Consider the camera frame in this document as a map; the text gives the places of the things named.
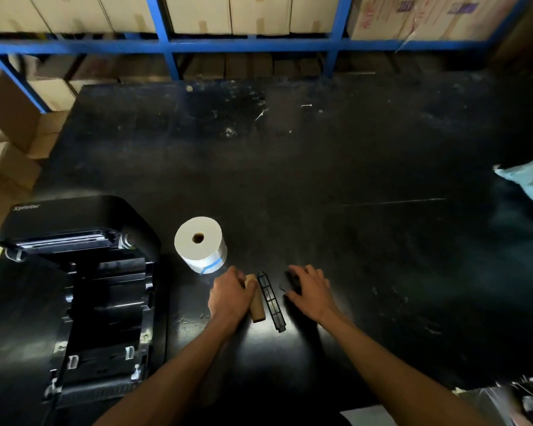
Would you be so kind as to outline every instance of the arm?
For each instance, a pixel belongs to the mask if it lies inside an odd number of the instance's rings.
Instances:
[[[213,358],[247,313],[257,284],[231,266],[209,293],[211,320],[203,332],[148,380],[109,409],[96,426],[177,424]]]
[[[469,405],[446,388],[392,355],[339,310],[321,269],[291,266],[302,285],[288,298],[340,344],[367,385],[399,426],[487,426]]]

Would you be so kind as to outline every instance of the left hand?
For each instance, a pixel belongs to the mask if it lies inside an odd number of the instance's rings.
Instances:
[[[244,288],[245,274],[231,266],[227,272],[213,281],[209,292],[207,306],[211,312],[211,321],[220,322],[228,335],[232,335],[243,319],[257,288],[257,282],[251,281]]]

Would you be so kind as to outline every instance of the hand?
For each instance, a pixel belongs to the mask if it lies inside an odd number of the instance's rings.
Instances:
[[[221,323],[227,336],[232,335],[245,316],[253,300],[257,282],[251,281],[244,288],[245,274],[231,266],[227,272],[213,281],[207,306],[211,321]]]
[[[304,315],[322,327],[325,327],[325,321],[331,316],[342,316],[332,297],[330,281],[324,278],[321,269],[316,270],[311,264],[306,268],[293,264],[289,268],[300,278],[302,296],[294,290],[287,291],[286,296]]]

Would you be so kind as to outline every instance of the blue tape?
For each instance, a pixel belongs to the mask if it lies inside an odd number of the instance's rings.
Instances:
[[[220,263],[221,260],[223,260],[223,258],[219,257],[217,260],[215,260],[212,264],[210,264],[209,266],[206,266],[204,267],[201,272],[199,273],[200,275],[203,275],[203,273],[208,270],[208,269],[211,269],[213,266],[217,265],[217,263]]]

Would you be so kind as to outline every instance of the right hand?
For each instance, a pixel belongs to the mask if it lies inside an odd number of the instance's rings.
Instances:
[[[302,296],[294,290],[287,291],[286,296],[304,315],[322,327],[325,326],[325,321],[333,316],[342,316],[332,297],[330,281],[324,278],[324,272],[321,269],[316,270],[311,264],[305,268],[292,264],[289,269],[294,271],[300,279]]]

